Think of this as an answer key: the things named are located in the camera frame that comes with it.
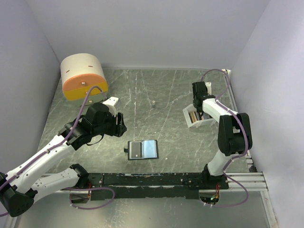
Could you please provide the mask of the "beige orange mini drawer cabinet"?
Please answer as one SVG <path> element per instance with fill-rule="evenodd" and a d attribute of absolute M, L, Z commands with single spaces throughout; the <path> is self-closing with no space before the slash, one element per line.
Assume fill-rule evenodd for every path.
<path fill-rule="evenodd" d="M 66 57 L 60 64 L 62 92 L 70 102 L 83 102 L 89 89 L 98 86 L 107 93 L 109 86 L 101 63 L 88 53 Z"/>

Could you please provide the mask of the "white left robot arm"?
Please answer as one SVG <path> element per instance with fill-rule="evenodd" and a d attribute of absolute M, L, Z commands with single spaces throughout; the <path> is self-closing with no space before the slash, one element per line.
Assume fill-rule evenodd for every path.
<path fill-rule="evenodd" d="M 85 114 L 79 114 L 67 123 L 37 154 L 17 168 L 1 173 L 0 201 L 7 214 L 17 217 L 41 198 L 61 189 L 86 188 L 89 174 L 80 164 L 71 165 L 54 176 L 44 178 L 43 175 L 59 160 L 89 144 L 98 135 L 121 137 L 127 130 L 124 116 L 111 111 L 105 104 L 93 104 Z"/>

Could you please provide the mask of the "white card tray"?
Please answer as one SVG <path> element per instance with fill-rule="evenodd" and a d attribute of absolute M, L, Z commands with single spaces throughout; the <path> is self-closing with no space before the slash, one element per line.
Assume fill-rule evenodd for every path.
<path fill-rule="evenodd" d="M 214 125 L 216 121 L 206 113 L 199 113 L 193 104 L 182 110 L 188 128 L 198 128 L 203 125 Z"/>

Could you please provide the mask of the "gold black card stack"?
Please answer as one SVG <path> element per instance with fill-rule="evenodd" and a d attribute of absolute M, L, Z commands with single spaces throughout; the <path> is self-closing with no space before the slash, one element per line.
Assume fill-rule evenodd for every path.
<path fill-rule="evenodd" d="M 190 112 L 188 112 L 188 114 L 189 114 L 189 117 L 190 117 L 190 120 L 191 120 L 192 123 L 195 123 L 195 122 L 197 122 L 197 121 L 201 121 L 201 120 L 199 119 L 198 114 L 197 114 L 196 111 L 190 111 Z M 209 118 L 210 118 L 210 117 L 209 117 L 207 114 L 203 114 L 203 119 L 202 119 L 202 121 L 203 121 L 203 120 L 207 120 L 207 119 L 209 119 Z"/>

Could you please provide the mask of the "black leather card holder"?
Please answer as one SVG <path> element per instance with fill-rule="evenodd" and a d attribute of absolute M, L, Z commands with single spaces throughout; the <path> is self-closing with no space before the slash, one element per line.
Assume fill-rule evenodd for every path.
<path fill-rule="evenodd" d="M 136 160 L 145 160 L 145 159 L 158 159 L 159 158 L 159 150 L 158 150 L 158 141 L 157 140 L 143 140 L 136 141 L 142 142 L 142 158 L 141 159 L 130 159 L 130 143 L 132 141 L 128 141 L 126 147 L 124 147 L 123 151 L 127 153 L 127 158 L 129 161 Z"/>

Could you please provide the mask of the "black VIP card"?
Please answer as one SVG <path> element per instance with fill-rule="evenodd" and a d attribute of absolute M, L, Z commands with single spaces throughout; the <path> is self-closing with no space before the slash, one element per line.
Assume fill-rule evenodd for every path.
<path fill-rule="evenodd" d="M 130 143 L 130 159 L 141 159 L 142 158 L 142 142 L 131 142 Z"/>

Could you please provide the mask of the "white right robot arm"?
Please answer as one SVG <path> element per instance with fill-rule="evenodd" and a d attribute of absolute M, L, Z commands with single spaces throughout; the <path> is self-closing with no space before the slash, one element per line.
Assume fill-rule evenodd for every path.
<path fill-rule="evenodd" d="M 200 189 L 215 189 L 221 185 L 225 189 L 226 168 L 233 160 L 244 156 L 252 147 L 250 119 L 246 113 L 237 113 L 223 105 L 208 93 L 205 82 L 192 84 L 193 106 L 199 113 L 208 114 L 218 125 L 218 152 L 204 167 L 200 177 L 192 180 Z"/>

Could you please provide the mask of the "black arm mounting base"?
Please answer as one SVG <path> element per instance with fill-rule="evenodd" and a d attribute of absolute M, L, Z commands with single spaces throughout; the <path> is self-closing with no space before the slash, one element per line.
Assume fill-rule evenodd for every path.
<path fill-rule="evenodd" d="M 175 198 L 190 200 L 200 198 L 201 190 L 215 192 L 216 187 L 228 189 L 224 175 L 211 177 L 205 172 L 187 173 L 90 173 L 82 186 L 72 187 L 73 191 L 92 191 L 91 200 L 111 199 Z"/>

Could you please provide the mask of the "aluminium rail frame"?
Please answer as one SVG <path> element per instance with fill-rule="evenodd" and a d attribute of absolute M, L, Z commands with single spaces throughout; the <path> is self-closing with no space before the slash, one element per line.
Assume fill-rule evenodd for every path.
<path fill-rule="evenodd" d="M 235 108 L 235 110 L 237 110 L 235 99 L 233 97 L 232 88 L 231 88 L 231 85 L 230 85 L 231 70 L 222 69 L 221 71 L 223 72 L 224 76 L 227 78 L 227 81 L 226 81 L 226 83 L 227 83 L 226 91 L 229 91 L 229 94 L 231 96 L 231 102 L 233 103 L 233 107 Z M 235 119 L 235 121 L 237 122 L 238 126 L 240 127 L 240 131 L 241 131 L 242 137 L 244 138 L 245 149 L 242 151 L 242 153 L 240 155 L 236 155 L 235 157 L 231 158 L 228 162 L 226 162 L 225 166 L 223 168 L 223 171 L 225 171 L 227 169 L 227 167 L 234 160 L 236 160 L 237 158 L 241 158 L 241 157 L 244 157 L 246 155 L 249 155 L 249 157 L 251 158 L 251 155 L 250 155 L 250 152 L 249 152 L 249 140 L 248 140 L 247 135 L 246 135 L 246 133 L 248 133 L 249 130 L 246 131 L 245 128 L 244 128 L 245 121 L 241 121 L 240 118 L 238 118 L 236 114 L 232 113 L 232 110 L 230 110 L 228 108 L 224 108 L 224 110 L 226 110 L 228 113 L 232 114 L 233 118 Z M 276 217 L 275 217 L 275 213 L 274 213 L 274 210 L 273 210 L 273 206 L 272 206 L 272 202 L 271 202 L 270 195 L 269 195 L 269 192 L 268 192 L 268 188 L 267 187 L 263 187 L 261 189 L 258 189 L 258 188 L 253 188 L 252 187 L 252 188 L 250 188 L 248 190 L 244 185 L 242 185 L 237 180 L 233 179 L 230 176 L 229 176 L 229 178 L 230 178 L 231 181 L 233 181 L 234 183 L 238 184 L 246 192 L 246 198 L 245 198 L 245 200 L 249 199 L 249 192 L 253 192 L 254 190 L 258 190 L 259 191 L 259 194 L 260 194 L 262 202 L 263 202 L 263 208 L 264 208 L 264 211 L 266 213 L 266 217 L 267 217 L 267 221 L 268 221 L 269 227 L 270 228 L 278 228 L 279 225 L 278 225 L 278 222 L 277 222 Z"/>

